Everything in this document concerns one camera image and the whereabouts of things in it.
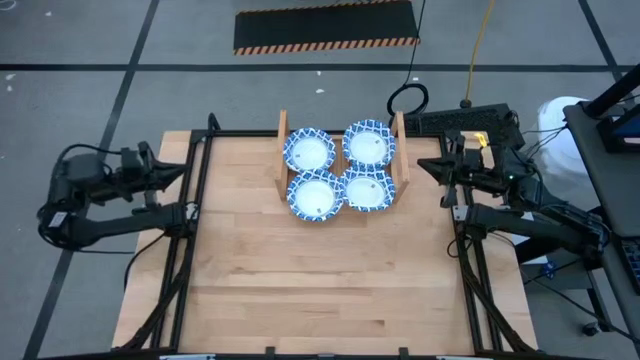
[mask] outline wooden tabletop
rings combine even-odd
[[[165,133],[159,158],[184,162],[189,135]],[[446,252],[454,234],[450,211],[438,206],[444,188],[416,164],[440,156],[439,141],[407,139],[411,183],[397,204],[367,214],[345,205],[325,223],[299,220],[279,198],[276,146],[275,137],[213,141],[179,350],[263,353],[275,346],[277,353],[364,355],[408,347],[413,355],[473,354],[460,266]],[[191,186],[193,193],[195,181]],[[179,188],[178,180],[161,202],[175,201]],[[486,194],[474,197],[496,204]],[[142,233],[138,248],[158,235]],[[535,347],[513,248],[491,236],[484,248],[496,305]],[[168,239],[134,264],[114,345],[126,342],[155,306],[167,249]],[[479,308],[484,346],[491,348]]]

